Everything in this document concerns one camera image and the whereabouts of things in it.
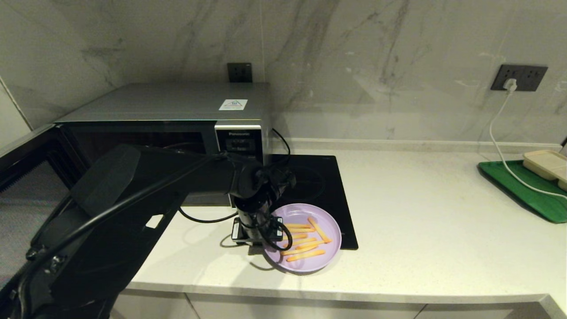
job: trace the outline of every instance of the microwave control panel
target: microwave control panel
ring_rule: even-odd
[[[263,164],[262,131],[260,129],[217,130],[220,151],[254,158]]]

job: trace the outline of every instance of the white countertop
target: white countertop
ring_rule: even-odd
[[[128,288],[394,303],[514,303],[566,309],[566,224],[521,208],[483,178],[476,152],[299,149],[335,155],[359,249],[297,276],[232,246],[232,220],[177,214]],[[509,159],[518,156],[507,155]],[[195,217],[228,208],[188,208]]]

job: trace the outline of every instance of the induction cooktop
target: induction cooktop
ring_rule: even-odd
[[[281,158],[274,155],[273,160],[278,161]],[[295,174],[297,183],[294,188],[284,191],[281,198],[272,205],[272,210],[295,203],[320,207],[337,221],[342,234],[341,249],[358,249],[336,157],[291,155],[287,166]]]

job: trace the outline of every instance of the white power cord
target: white power cord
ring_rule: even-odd
[[[492,118],[492,120],[490,121],[490,125],[488,127],[488,133],[490,134],[490,139],[492,140],[492,143],[494,143],[494,146],[496,146],[496,150],[498,151],[498,154],[500,155],[500,159],[502,160],[502,163],[504,164],[504,167],[506,168],[506,170],[508,171],[508,173],[510,173],[518,182],[520,182],[522,185],[526,186],[527,188],[529,188],[530,190],[536,191],[538,193],[542,193],[542,194],[546,194],[546,195],[551,195],[551,196],[557,196],[557,197],[561,197],[564,199],[567,199],[567,196],[565,195],[561,195],[561,194],[557,194],[557,193],[552,193],[552,192],[546,192],[546,191],[542,191],[539,190],[535,187],[530,186],[529,184],[527,184],[526,182],[524,182],[520,177],[518,177],[516,174],[514,174],[514,172],[512,170],[510,170],[510,168],[508,167],[508,164],[506,164],[506,160],[504,159],[504,155],[502,154],[502,152],[500,151],[500,147],[498,146],[498,143],[496,143],[496,140],[494,139],[494,136],[492,135],[492,124],[494,124],[494,122],[496,121],[496,119],[500,116],[500,113],[502,113],[502,111],[504,110],[504,108],[506,107],[506,104],[508,104],[508,100],[510,99],[510,97],[512,96],[512,93],[514,93],[514,91],[518,88],[518,86],[516,85],[516,79],[508,79],[506,80],[506,82],[504,83],[504,89],[508,90],[508,93],[506,94],[506,99],[504,100],[504,103],[502,103],[502,106],[500,107],[500,110],[498,111],[498,113],[496,113],[496,115]]]

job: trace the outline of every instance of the food stick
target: food stick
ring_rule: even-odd
[[[299,245],[299,244],[304,244],[304,243],[310,242],[310,241],[316,241],[316,240],[317,240],[317,238],[315,238],[315,237],[307,237],[307,238],[304,238],[304,239],[301,239],[301,240],[294,240],[293,246]]]
[[[322,244],[325,244],[325,242],[322,241],[322,240],[320,240],[320,241],[315,241],[315,242],[308,242],[308,243],[306,243],[306,244],[297,246],[295,249],[303,249],[303,248],[306,248],[306,247],[309,247],[309,246],[313,246],[313,245],[317,246],[317,245],[322,245]]]
[[[315,230],[317,230],[317,232],[319,233],[319,236],[321,236],[321,239],[326,244],[332,242],[332,240],[329,237],[327,237],[327,235],[325,235],[325,232],[321,229],[321,227],[319,227],[319,225],[315,222],[313,217],[308,217],[307,220],[311,223],[311,225],[313,225],[313,228],[315,228]]]
[[[305,248],[303,248],[303,249],[286,250],[286,251],[282,251],[282,252],[281,252],[281,255],[282,255],[282,256],[287,256],[287,255],[300,254],[300,253],[304,253],[304,252],[306,252],[306,251],[309,251],[309,250],[315,249],[315,248],[317,248],[317,245],[305,247]]]
[[[291,239],[301,239],[301,238],[307,238],[307,234],[293,234],[291,235]],[[283,238],[282,240],[287,240],[287,235],[283,234]]]
[[[290,233],[314,233],[313,228],[288,228]]]
[[[284,224],[287,228],[311,228],[311,225],[307,224]]]
[[[286,259],[286,261],[292,262],[292,261],[296,261],[296,260],[303,259],[303,258],[309,258],[309,257],[313,257],[313,256],[323,255],[324,253],[325,253],[325,251],[323,249],[314,250],[314,251],[310,251],[308,253],[297,254],[297,255],[291,256],[290,258]]]

